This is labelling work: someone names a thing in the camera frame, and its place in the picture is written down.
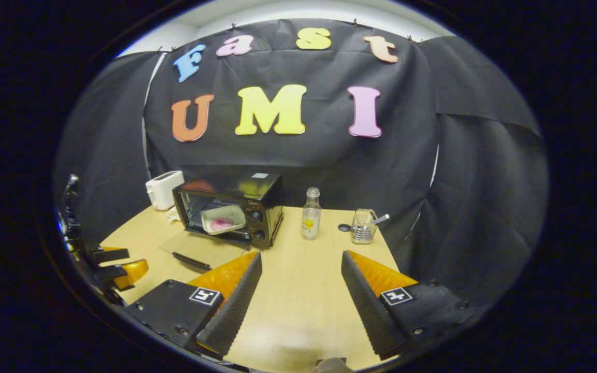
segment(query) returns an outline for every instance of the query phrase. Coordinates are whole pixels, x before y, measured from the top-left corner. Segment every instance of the orange part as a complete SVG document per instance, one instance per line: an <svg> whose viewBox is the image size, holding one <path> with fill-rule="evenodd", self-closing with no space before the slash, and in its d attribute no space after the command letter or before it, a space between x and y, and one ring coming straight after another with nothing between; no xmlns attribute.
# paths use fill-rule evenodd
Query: orange part
<svg viewBox="0 0 597 373"><path fill-rule="evenodd" d="M358 270L363 274L365 281L367 281L367 285L374 291L375 297L377 298L382 291L404 288L405 286L418 283L418 281L413 278L405 276L400 272L364 257L359 253L355 253L351 250L347 250L347 252L351 255L351 259L353 259Z"/></svg>
<svg viewBox="0 0 597 373"><path fill-rule="evenodd" d="M232 293L234 293L234 289L239 284L239 281L241 281L241 278L244 276L250 263L257 254L257 252L251 252L242 255L229 263L223 264L220 267L212 269L198 278L193 279L188 285L220 291L224 298L222 304L225 304L225 301L232 295Z"/></svg>

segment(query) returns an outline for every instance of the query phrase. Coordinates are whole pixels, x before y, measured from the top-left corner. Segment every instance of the pink letter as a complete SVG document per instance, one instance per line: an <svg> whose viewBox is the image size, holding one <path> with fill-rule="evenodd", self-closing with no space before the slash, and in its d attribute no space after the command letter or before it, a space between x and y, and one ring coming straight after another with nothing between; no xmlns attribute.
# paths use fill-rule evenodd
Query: pink letter
<svg viewBox="0 0 597 373"><path fill-rule="evenodd" d="M252 50L250 46L255 38L250 35L239 35L225 40L225 45L216 50L218 56L229 56L234 54L240 56Z"/></svg>
<svg viewBox="0 0 597 373"><path fill-rule="evenodd" d="M349 87L347 92L353 96L353 125L349 127L349 133L362 137L381 136L375 109L375 99L381 93L370 87Z"/></svg>

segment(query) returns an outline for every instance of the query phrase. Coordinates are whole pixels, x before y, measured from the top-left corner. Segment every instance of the orange letter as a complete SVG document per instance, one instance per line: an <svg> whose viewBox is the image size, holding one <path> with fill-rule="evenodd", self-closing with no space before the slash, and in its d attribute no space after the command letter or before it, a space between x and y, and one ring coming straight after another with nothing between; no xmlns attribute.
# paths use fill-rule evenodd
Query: orange letter
<svg viewBox="0 0 597 373"><path fill-rule="evenodd" d="M395 48L395 45L391 42L387 42L383 36L366 36L363 38L363 40L370 43L372 54L374 54L378 59L391 62L391 64L400 61L397 56L389 54L388 49Z"/></svg>
<svg viewBox="0 0 597 373"><path fill-rule="evenodd" d="M172 134L178 141L194 141L206 131L209 120L209 102L214 98L212 94L205 94L195 99L197 104L197 124L191 130L186 128L186 110L190 100L184 99L172 105Z"/></svg>

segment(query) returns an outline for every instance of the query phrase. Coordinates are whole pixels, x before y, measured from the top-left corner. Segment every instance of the white wall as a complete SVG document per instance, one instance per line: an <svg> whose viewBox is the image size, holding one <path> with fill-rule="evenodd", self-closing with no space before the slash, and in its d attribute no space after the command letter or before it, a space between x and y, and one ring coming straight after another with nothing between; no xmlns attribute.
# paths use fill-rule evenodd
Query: white wall
<svg viewBox="0 0 597 373"><path fill-rule="evenodd" d="M217 0L197 7L147 34L120 56L149 50L169 50L237 25L291 18L322 18L379 28L414 40L452 35L440 24L389 0L297 2L288 0Z"/></svg>

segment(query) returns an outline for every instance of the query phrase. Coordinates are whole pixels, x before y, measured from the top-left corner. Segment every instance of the glass bottle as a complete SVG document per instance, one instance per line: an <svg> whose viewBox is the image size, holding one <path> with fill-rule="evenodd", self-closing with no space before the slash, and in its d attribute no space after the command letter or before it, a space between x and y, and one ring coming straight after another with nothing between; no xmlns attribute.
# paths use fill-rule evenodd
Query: glass bottle
<svg viewBox="0 0 597 373"><path fill-rule="evenodd" d="M319 189L308 188L308 198L303 206L303 219L301 219L301 231L307 239L317 238L319 232L319 220L322 217L322 208L319 206Z"/></svg>

